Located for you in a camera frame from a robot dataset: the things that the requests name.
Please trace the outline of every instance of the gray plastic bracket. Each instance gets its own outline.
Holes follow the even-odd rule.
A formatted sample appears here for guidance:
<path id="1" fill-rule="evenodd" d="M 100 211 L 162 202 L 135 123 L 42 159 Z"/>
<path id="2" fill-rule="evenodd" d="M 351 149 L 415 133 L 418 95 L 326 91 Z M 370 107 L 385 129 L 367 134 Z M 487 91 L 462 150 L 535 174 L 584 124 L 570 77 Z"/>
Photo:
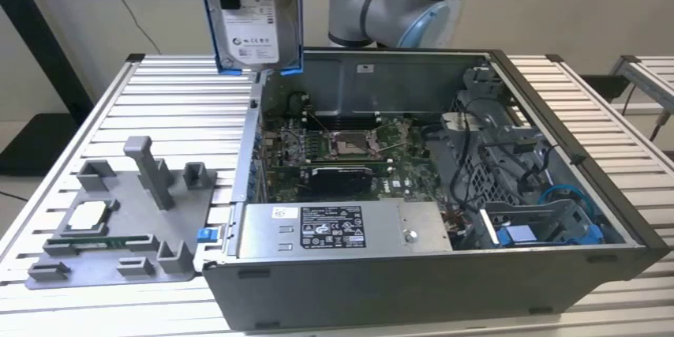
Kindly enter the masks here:
<path id="1" fill-rule="evenodd" d="M 64 280 L 68 279 L 71 269 L 63 262 L 55 264 L 34 264 L 28 269 L 28 275 L 35 280 Z"/>
<path id="2" fill-rule="evenodd" d="M 183 169 L 187 189 L 210 189 L 214 185 L 203 162 L 188 162 Z"/>
<path id="3" fill-rule="evenodd" d="M 106 215 L 103 218 L 107 218 L 107 214 L 119 209 L 119 201 L 118 199 L 106 199 L 106 200 L 91 200 L 91 201 L 103 201 L 106 203 Z M 91 230 L 70 230 L 68 228 L 60 233 L 63 237 L 96 237 L 106 236 L 108 232 L 107 223 L 99 223 L 94 229 Z"/>
<path id="4" fill-rule="evenodd" d="M 180 241 L 178 246 L 178 253 L 174 256 L 171 248 L 166 242 L 159 246 L 158 262 L 162 269 L 167 273 L 184 272 L 194 269 L 192 266 L 194 255 L 190 253 L 186 242 Z"/>
<path id="5" fill-rule="evenodd" d="M 87 191 L 107 191 L 104 177 L 114 177 L 115 171 L 106 159 L 87 161 L 76 177 Z"/>
<path id="6" fill-rule="evenodd" d="M 131 256 L 119 259 L 118 271 L 124 277 L 150 276 L 155 268 L 144 256 Z"/>
<path id="7" fill-rule="evenodd" d="M 44 242 L 43 250 L 50 256 L 76 256 L 78 251 L 71 244 L 50 244 Z"/>
<path id="8" fill-rule="evenodd" d="M 154 234 L 147 235 L 147 241 L 130 241 L 127 242 L 127 248 L 132 252 L 147 252 L 159 250 L 159 240 L 158 236 Z"/>
<path id="9" fill-rule="evenodd" d="M 152 195 L 152 199 L 159 209 L 171 209 L 175 205 L 171 193 L 168 192 L 167 176 L 171 174 L 166 163 L 155 162 L 150 147 L 152 140 L 148 136 L 131 136 L 124 144 L 124 155 L 136 161 L 139 177 L 146 189 Z"/>

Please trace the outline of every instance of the blue latch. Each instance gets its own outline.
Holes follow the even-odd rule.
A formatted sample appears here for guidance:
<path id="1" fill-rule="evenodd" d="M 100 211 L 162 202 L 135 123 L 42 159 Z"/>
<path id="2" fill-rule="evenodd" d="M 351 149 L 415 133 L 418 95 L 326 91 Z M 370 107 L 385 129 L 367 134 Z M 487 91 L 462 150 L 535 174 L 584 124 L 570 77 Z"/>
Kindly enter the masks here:
<path id="1" fill-rule="evenodd" d="M 202 228 L 198 232 L 198 243 L 218 242 L 218 229 Z"/>

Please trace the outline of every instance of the blue cable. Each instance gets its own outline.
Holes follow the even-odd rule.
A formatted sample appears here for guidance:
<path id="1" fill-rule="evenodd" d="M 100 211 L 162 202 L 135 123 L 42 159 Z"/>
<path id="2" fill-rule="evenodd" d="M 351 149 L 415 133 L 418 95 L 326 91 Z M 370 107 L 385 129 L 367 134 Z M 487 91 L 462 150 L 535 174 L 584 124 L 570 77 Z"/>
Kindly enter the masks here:
<path id="1" fill-rule="evenodd" d="M 589 207 L 588 211 L 590 211 L 589 213 L 592 213 L 588 216 L 590 217 L 590 219 L 594 219 L 594 215 L 596 215 L 594 202 L 586 197 L 586 195 L 582 193 L 582 191 L 574 185 L 554 185 L 541 194 L 541 197 L 538 198 L 538 203 L 542 204 L 547 200 L 547 196 L 550 195 L 550 193 L 558 189 L 568 189 L 572 192 L 574 192 L 578 195 L 578 197 L 581 197 L 581 200 L 585 201 L 588 204 L 588 207 Z"/>

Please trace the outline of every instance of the open computer tower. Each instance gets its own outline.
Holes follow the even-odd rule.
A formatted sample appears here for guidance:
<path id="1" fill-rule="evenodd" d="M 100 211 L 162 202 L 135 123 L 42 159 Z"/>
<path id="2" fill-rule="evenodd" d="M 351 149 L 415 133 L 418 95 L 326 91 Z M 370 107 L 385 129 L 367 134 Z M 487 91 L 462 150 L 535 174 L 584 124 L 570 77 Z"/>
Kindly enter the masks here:
<path id="1" fill-rule="evenodd" d="M 560 313 L 668 251 L 501 51 L 261 74 L 233 201 L 203 274 L 246 331 Z"/>

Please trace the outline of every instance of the power supply label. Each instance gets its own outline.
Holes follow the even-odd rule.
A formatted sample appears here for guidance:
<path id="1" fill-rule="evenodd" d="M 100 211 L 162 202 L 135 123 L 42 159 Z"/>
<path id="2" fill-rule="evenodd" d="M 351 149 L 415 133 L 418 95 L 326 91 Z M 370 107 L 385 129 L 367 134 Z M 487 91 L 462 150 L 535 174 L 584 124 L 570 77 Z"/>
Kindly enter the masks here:
<path id="1" fill-rule="evenodd" d="M 305 249 L 366 247 L 366 225 L 361 207 L 302 207 Z"/>

